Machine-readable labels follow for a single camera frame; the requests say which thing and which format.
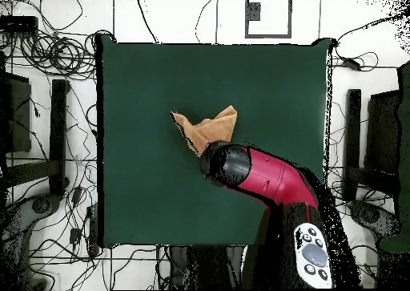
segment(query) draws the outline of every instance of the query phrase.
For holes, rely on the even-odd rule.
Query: black device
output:
[[[400,222],[389,211],[364,201],[352,201],[348,204],[352,219],[364,228],[369,229],[376,241],[400,233]]]
[[[90,221],[90,235],[88,237],[87,252],[91,259],[99,255],[100,248],[97,244],[97,211],[98,204],[86,208],[86,218]]]
[[[70,84],[65,79],[52,81],[50,114],[50,158],[47,161],[7,167],[6,153],[13,147],[12,124],[16,123],[30,134],[30,126],[16,119],[12,94],[23,89],[13,88],[29,82],[26,78],[6,73],[6,56],[0,51],[0,281],[9,289],[32,289],[28,277],[28,248],[32,229],[38,220],[57,211],[59,202],[69,184],[66,166],[66,94]],[[8,188],[41,178],[49,178],[50,193],[30,198],[6,207]]]
[[[58,210],[61,196],[43,194],[13,204],[3,213],[12,213],[9,224],[2,230],[2,272],[10,280],[9,287],[32,290],[29,274],[29,245],[35,223]]]
[[[0,15],[0,33],[37,34],[38,18],[35,16]]]
[[[6,133],[6,151],[8,153],[29,152],[31,149],[30,133],[25,128],[30,128],[31,85],[28,78],[11,73],[6,73],[6,79],[10,84],[10,89],[2,97],[8,99],[7,102],[12,107],[13,118],[16,120],[11,122],[9,131]]]

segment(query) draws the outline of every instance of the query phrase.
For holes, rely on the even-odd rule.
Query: green board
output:
[[[232,105],[232,143],[252,143],[323,180],[331,44],[132,44],[103,36],[104,244],[254,244],[264,206],[207,183],[170,112],[199,123]]]

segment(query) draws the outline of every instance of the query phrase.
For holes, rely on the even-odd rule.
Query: black cable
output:
[[[353,248],[351,248],[351,250],[353,251],[354,249],[357,249],[357,248],[366,248],[366,249],[372,250],[377,256],[379,256],[379,253],[377,252],[377,250],[375,248],[372,248],[369,245],[364,245],[364,244],[356,245]]]
[[[112,249],[110,249],[110,291],[112,291]]]
[[[156,38],[156,37],[154,36],[154,34],[152,33],[152,30],[151,30],[151,28],[148,26],[147,20],[145,19],[145,14],[144,14],[143,8],[141,7],[141,2],[140,2],[139,0],[137,0],[137,3],[138,3],[139,10],[141,10],[141,15],[143,16],[143,20],[144,20],[145,26],[147,27],[148,31],[150,32],[150,34],[151,34],[152,38],[154,39],[155,43],[158,43],[157,38]]]
[[[106,291],[110,291],[107,287],[106,278],[104,275],[104,261],[102,261],[101,266],[102,266],[102,282],[104,283],[104,287],[106,288]]]
[[[124,270],[124,269],[130,264],[130,262],[132,261],[132,257],[134,256],[135,253],[140,253],[140,252],[152,253],[152,252],[154,252],[154,251],[155,251],[155,249],[152,249],[152,250],[137,249],[137,250],[135,250],[135,251],[130,255],[130,258],[128,259],[128,261],[126,262],[126,264],[125,264],[124,266],[122,266],[120,269],[118,269],[117,271],[114,272],[114,275],[113,275],[113,283],[112,283],[112,288],[111,288],[111,290],[114,290],[114,287],[115,287],[115,275],[116,275],[117,273],[119,273],[120,271]]]
[[[87,121],[91,126],[97,127],[97,125],[95,125],[94,123],[92,123],[92,122],[90,121],[90,118],[88,117],[88,113],[90,112],[90,109],[93,108],[93,107],[97,107],[97,103],[95,103],[94,105],[91,105],[91,106],[88,107],[88,109],[86,110],[86,121]]]
[[[337,51],[337,47],[340,45],[340,40],[341,40],[344,36],[346,36],[347,34],[350,34],[350,33],[354,32],[354,31],[361,30],[361,29],[368,29],[370,26],[376,26],[377,24],[382,23],[382,22],[392,21],[392,20],[398,20],[398,19],[403,18],[403,17],[405,17],[405,16],[407,16],[406,13],[400,13],[400,14],[398,14],[398,15],[390,16],[390,17],[387,17],[387,18],[379,18],[379,19],[377,19],[377,20],[375,20],[375,21],[371,21],[371,22],[369,22],[369,23],[366,23],[366,24],[363,25],[363,26],[360,26],[360,27],[357,27],[357,28],[355,28],[355,29],[353,29],[353,30],[347,31],[346,33],[342,34],[342,35],[337,39],[338,45],[337,45],[336,48],[335,48],[337,56],[338,56],[339,58],[342,58],[342,57],[339,55],[338,51]]]
[[[91,275],[93,274],[93,272],[97,269],[98,263],[96,265],[92,265],[89,268],[86,269],[86,271],[84,271],[73,283],[73,285],[71,286],[70,289],[68,289],[67,291],[73,291],[74,288],[77,288],[78,286],[80,286],[80,284],[76,285],[76,283],[81,279],[82,276],[86,275],[86,273],[88,273],[88,271],[90,271],[91,269],[93,269],[93,271],[84,279],[84,281],[86,281],[88,278],[91,277]]]
[[[215,26],[215,44],[218,44],[218,14],[219,14],[219,0],[216,0],[216,26]]]
[[[199,38],[198,38],[198,35],[197,35],[197,29],[198,29],[198,25],[199,25],[199,20],[201,19],[203,10],[207,7],[208,4],[211,3],[211,1],[212,1],[212,0],[209,0],[209,1],[207,2],[207,4],[202,7],[201,12],[199,13],[198,21],[196,22],[196,26],[195,26],[195,37],[196,37],[196,39],[198,40],[198,43],[201,43],[201,42],[199,41]]]
[[[42,20],[43,20],[43,21],[46,21],[47,24],[48,24],[48,26],[49,26],[53,31],[58,31],[58,30],[65,30],[65,29],[67,29],[69,26],[72,26],[73,24],[75,24],[75,23],[82,17],[82,12],[83,12],[83,10],[82,10],[82,5],[81,5],[81,3],[80,3],[79,0],[75,0],[75,1],[77,1],[78,5],[79,5],[79,7],[80,7],[80,14],[79,14],[79,16],[78,16],[77,18],[74,19],[73,22],[71,22],[71,23],[68,24],[67,26],[65,26],[65,27],[63,27],[63,28],[55,28],[55,27],[53,27],[53,26],[51,25],[51,23],[48,22],[48,20],[46,20],[46,18],[43,18]],[[40,8],[39,8],[38,12],[43,16],[43,13],[42,13],[42,0],[40,0]]]
[[[31,266],[29,267],[29,269],[30,269],[30,271],[33,272],[33,273],[37,273],[38,275],[43,275],[43,276],[46,276],[46,277],[51,278],[51,279],[53,280],[53,284],[51,285],[51,287],[50,287],[50,289],[49,289],[48,291],[51,291],[51,290],[54,288],[55,278],[54,278],[53,276],[49,275],[48,273],[42,273],[42,272],[40,272],[40,271],[38,271],[38,270],[34,270],[33,268],[31,268]]]

